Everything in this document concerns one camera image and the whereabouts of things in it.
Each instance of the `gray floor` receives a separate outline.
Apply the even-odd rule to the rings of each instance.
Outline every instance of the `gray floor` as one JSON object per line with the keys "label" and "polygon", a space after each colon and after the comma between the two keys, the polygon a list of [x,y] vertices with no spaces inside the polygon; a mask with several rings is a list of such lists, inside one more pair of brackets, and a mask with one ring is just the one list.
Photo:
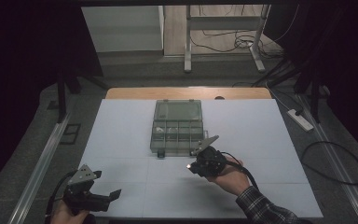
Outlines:
{"label": "gray floor", "polygon": [[[183,72],[183,58],[161,58],[158,55],[100,55],[104,77],[99,77],[105,83],[116,87],[152,87],[152,86],[224,86],[235,88],[249,86],[249,83],[260,78],[255,65],[249,55],[194,57],[191,74]],[[263,60],[267,69],[272,68],[278,60]],[[79,79],[82,92],[76,97],[75,110],[69,120],[70,124],[81,124],[80,133],[73,145],[59,145],[51,161],[41,188],[25,219],[25,223],[42,223],[48,197],[54,190],[58,180],[78,167],[83,151],[87,144],[90,130],[95,120],[101,100],[106,91],[88,82]],[[294,80],[288,80],[278,89],[291,95]],[[276,92],[278,97],[289,107],[297,105],[285,95]],[[48,109],[51,101],[56,101],[56,87],[45,89],[40,96],[40,106],[35,114],[26,135],[23,136],[19,146],[10,161],[0,174],[0,223],[7,223],[9,217],[22,194],[40,154],[54,128],[58,118],[56,109]],[[286,114],[286,109],[280,105],[282,117],[291,135],[297,153],[300,156],[304,148],[318,139],[315,133],[305,133]],[[358,144],[329,109],[325,100],[320,100],[320,117],[322,126],[331,141],[347,147],[358,157]],[[345,153],[338,154],[348,167],[351,176],[358,178],[358,168],[352,159]],[[322,147],[314,148],[306,158],[306,162],[318,169],[332,174]],[[343,188],[326,180],[305,168],[324,218],[313,219],[314,223],[358,223],[358,217],[352,208]]]}

